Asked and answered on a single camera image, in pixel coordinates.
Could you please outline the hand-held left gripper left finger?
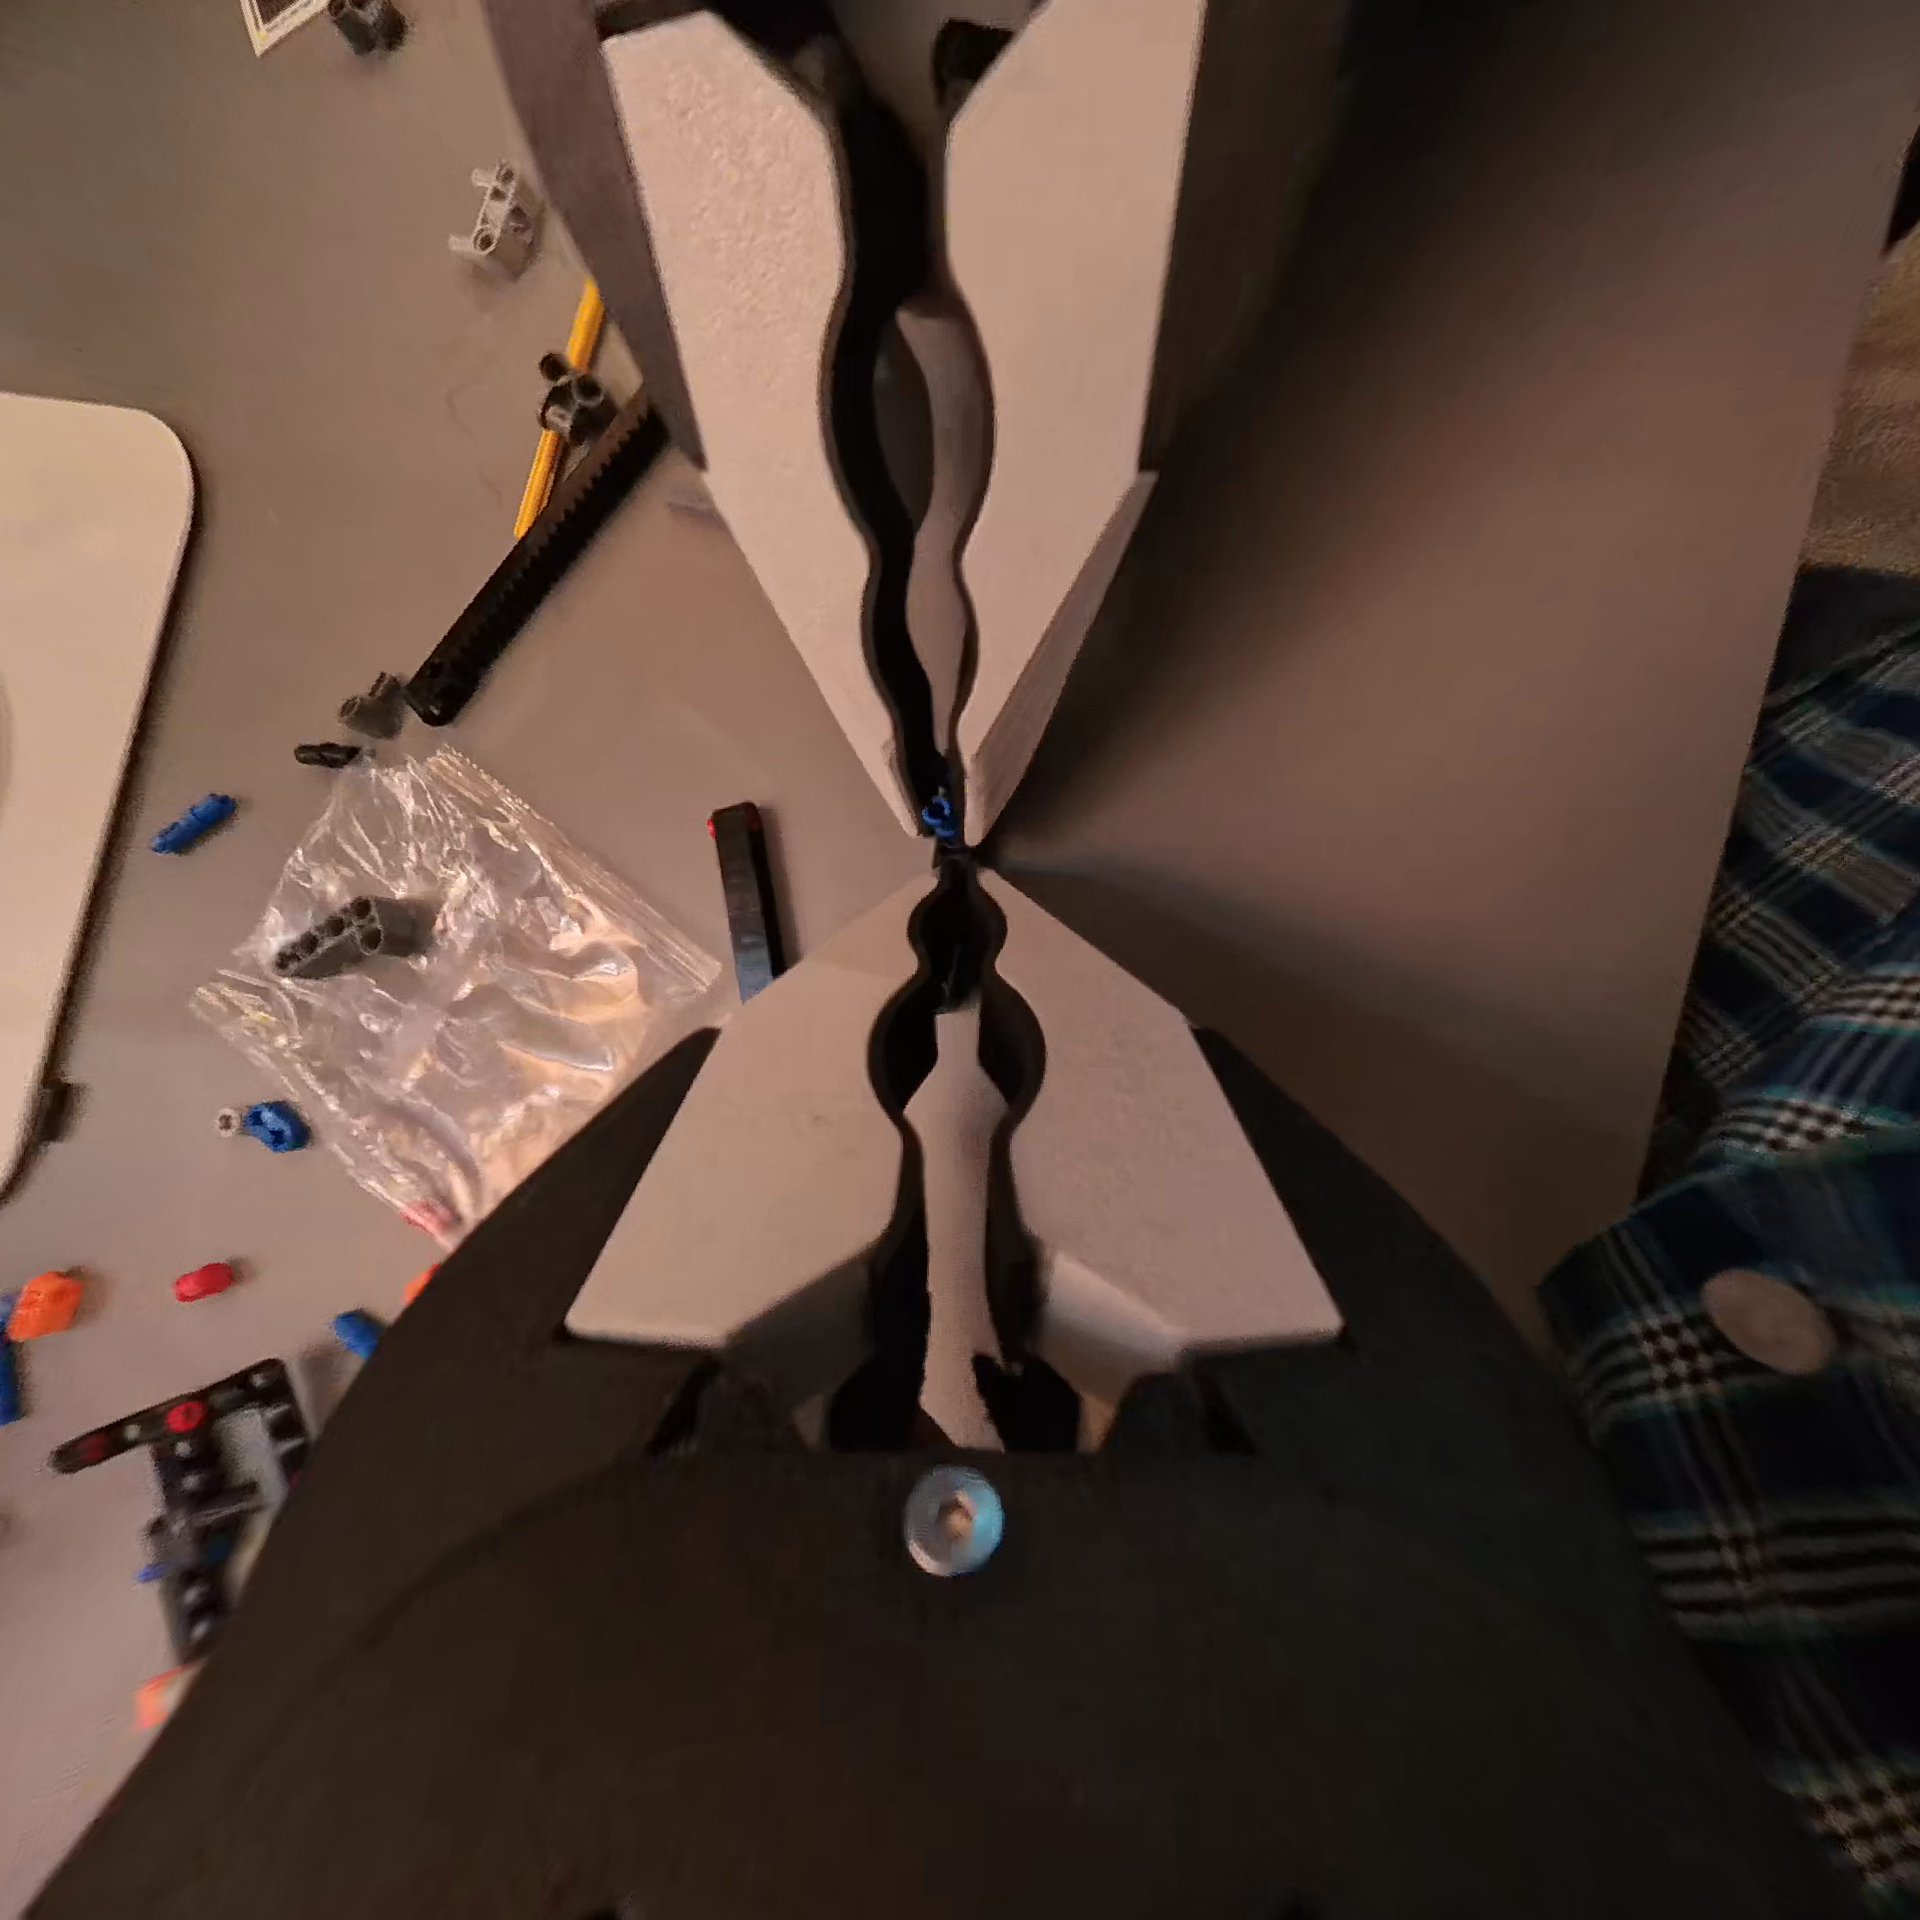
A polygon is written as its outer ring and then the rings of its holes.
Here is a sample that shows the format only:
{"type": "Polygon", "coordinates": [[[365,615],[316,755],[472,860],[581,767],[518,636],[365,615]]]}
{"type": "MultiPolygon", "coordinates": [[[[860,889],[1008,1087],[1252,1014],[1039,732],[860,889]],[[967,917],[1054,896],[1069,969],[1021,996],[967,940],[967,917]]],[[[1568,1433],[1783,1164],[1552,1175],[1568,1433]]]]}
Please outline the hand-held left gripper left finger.
{"type": "Polygon", "coordinates": [[[921,1437],[928,1219],[905,1107],[936,1063],[961,876],[889,894],[726,1019],[567,1309],[818,1400],[841,1449],[921,1437]]]}

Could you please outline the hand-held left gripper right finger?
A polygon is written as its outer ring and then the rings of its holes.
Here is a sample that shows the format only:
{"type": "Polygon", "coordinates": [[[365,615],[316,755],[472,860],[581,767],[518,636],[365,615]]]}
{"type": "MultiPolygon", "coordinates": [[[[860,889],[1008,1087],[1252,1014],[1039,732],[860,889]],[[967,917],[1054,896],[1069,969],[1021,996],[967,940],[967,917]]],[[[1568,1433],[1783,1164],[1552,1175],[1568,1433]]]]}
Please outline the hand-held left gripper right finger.
{"type": "Polygon", "coordinates": [[[999,1097],[982,1196],[999,1449],[1071,1453],[1088,1403],[1345,1320],[1196,1027],[1033,897],[972,871],[976,1057],[999,1097]]]}

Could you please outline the light grey lego connector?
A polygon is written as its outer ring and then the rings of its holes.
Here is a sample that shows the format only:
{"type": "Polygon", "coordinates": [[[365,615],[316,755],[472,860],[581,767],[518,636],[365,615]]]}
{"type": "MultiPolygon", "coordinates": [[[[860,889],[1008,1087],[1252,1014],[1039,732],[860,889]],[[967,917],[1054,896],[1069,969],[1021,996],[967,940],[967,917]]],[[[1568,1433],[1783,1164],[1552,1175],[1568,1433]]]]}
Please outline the light grey lego connector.
{"type": "Polygon", "coordinates": [[[511,160],[470,172],[470,185],[478,207],[465,228],[448,235],[446,248],[468,272],[516,280],[540,252],[541,193],[511,160]]]}

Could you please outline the small black lego piece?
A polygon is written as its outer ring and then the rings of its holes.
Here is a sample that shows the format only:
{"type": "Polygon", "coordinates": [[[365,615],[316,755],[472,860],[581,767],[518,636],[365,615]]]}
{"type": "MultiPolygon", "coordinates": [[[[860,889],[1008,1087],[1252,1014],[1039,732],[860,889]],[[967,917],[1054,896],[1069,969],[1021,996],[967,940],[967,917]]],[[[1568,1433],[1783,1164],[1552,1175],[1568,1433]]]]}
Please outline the small black lego piece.
{"type": "Polygon", "coordinates": [[[936,1013],[959,1011],[976,991],[980,919],[976,873],[967,849],[936,844],[933,889],[921,912],[921,951],[936,990],[936,1013]]]}

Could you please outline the yellow lego axle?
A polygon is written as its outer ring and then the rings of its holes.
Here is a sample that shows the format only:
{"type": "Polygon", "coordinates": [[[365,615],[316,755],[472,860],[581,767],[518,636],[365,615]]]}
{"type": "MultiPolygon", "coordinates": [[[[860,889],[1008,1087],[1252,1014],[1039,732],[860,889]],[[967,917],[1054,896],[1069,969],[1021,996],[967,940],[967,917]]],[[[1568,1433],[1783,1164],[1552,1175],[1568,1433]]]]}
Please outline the yellow lego axle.
{"type": "MultiPolygon", "coordinates": [[[[567,345],[559,353],[561,367],[559,372],[549,367],[541,371],[541,379],[549,389],[558,387],[564,376],[586,376],[592,372],[602,325],[606,303],[597,280],[586,276],[583,280],[583,289],[576,302],[572,325],[567,329],[567,345]]],[[[549,425],[543,413],[545,408],[541,408],[541,430],[535,445],[535,460],[529,463],[518,495],[518,508],[511,527],[513,540],[520,540],[543,512],[561,465],[561,449],[567,445],[567,436],[558,427],[549,425]]]]}

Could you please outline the clear plastic zip bag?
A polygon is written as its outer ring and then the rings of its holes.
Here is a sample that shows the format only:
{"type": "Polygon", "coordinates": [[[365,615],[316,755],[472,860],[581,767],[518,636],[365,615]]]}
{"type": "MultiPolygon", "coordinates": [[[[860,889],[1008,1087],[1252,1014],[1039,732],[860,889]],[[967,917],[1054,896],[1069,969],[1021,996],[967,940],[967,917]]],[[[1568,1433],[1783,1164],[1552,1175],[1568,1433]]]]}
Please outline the clear plastic zip bag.
{"type": "Polygon", "coordinates": [[[190,1011],[279,1084],[349,1176],[461,1240],[718,1008],[725,965],[602,860],[454,750],[373,755],[190,1011]],[[439,907],[414,960],[273,979],[279,943],[354,896],[439,907]]]}

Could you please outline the black lego frame assembly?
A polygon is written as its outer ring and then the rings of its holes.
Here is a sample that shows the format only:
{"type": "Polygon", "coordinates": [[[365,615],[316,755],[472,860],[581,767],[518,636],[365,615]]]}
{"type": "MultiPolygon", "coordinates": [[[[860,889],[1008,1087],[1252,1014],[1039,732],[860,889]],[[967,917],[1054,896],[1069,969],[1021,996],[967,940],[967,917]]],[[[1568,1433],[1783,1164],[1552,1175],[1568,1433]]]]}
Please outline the black lego frame assembly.
{"type": "Polygon", "coordinates": [[[149,1587],[170,1664],[135,1692],[133,1725],[154,1734],[222,1640],[316,1433],[293,1367],[254,1360],[213,1382],[80,1431],[46,1464],[60,1477],[144,1455],[154,1509],[137,1581],[149,1587]]]}

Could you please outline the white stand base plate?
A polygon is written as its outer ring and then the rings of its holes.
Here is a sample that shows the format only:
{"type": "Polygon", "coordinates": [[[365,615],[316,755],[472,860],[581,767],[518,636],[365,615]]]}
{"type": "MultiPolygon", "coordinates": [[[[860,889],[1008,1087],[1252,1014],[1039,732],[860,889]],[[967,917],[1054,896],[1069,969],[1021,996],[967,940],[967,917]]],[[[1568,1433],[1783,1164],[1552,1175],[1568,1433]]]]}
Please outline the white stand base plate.
{"type": "Polygon", "coordinates": [[[1,395],[1,1181],[40,1132],[97,869],[196,516],[177,433],[1,395]]]}

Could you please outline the person's blue plaid shirt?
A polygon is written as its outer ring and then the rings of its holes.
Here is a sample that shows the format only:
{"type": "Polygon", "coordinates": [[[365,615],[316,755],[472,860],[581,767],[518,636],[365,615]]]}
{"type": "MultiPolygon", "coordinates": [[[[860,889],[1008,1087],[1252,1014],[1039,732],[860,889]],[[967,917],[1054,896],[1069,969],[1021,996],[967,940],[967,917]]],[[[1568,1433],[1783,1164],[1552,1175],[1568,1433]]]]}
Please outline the person's blue plaid shirt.
{"type": "Polygon", "coordinates": [[[1671,1617],[1873,1916],[1917,1910],[1917,584],[1805,566],[1639,1201],[1544,1279],[1671,1617]]]}

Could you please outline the black lego beam with red pin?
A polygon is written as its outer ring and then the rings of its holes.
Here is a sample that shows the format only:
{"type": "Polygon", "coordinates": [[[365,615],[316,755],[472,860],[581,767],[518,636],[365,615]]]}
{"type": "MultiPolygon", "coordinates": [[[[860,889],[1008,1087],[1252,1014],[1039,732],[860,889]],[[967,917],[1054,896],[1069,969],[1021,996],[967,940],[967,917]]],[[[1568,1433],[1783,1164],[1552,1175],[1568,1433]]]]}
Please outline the black lego beam with red pin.
{"type": "Polygon", "coordinates": [[[708,838],[722,881],[735,993],[752,1001],[786,971],[784,924],[761,808],[718,806],[708,838]]]}

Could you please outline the black lego gear rack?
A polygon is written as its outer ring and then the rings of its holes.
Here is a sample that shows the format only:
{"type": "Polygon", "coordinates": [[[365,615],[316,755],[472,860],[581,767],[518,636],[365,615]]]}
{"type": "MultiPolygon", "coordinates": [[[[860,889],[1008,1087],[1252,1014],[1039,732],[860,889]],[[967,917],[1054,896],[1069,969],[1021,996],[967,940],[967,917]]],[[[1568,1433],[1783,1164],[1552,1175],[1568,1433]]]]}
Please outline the black lego gear rack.
{"type": "Polygon", "coordinates": [[[541,600],[654,468],[665,444],[665,422],[646,393],[634,390],[404,681],[404,701],[418,721],[446,728],[464,712],[541,600]]]}

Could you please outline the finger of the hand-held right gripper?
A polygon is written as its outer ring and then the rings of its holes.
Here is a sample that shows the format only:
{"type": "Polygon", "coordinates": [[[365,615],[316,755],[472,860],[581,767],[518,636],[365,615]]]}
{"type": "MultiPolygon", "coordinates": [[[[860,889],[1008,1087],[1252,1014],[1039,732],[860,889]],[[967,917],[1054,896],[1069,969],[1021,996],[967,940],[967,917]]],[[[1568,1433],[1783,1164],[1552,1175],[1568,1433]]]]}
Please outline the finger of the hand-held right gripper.
{"type": "Polygon", "coordinates": [[[992,397],[959,552],[969,844],[1015,796],[1156,485],[1142,454],[1207,4],[1042,4],[945,136],[944,240],[992,397]]]}
{"type": "Polygon", "coordinates": [[[913,518],[876,375],[924,272],[917,161],[831,37],[722,15],[602,41],[697,447],[688,454],[896,822],[944,782],[905,622],[913,518]]]}

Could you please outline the dark grey lego angle beam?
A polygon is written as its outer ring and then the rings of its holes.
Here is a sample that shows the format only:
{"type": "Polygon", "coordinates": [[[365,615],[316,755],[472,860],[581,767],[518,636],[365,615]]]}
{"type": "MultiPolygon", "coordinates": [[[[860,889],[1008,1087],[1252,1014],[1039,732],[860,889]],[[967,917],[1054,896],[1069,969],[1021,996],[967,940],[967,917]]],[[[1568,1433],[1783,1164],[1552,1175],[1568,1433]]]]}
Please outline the dark grey lego angle beam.
{"type": "Polygon", "coordinates": [[[312,980],[367,963],[414,960],[432,945],[436,920],[439,907],[423,897],[354,896],[279,943],[269,973],[312,980]]]}

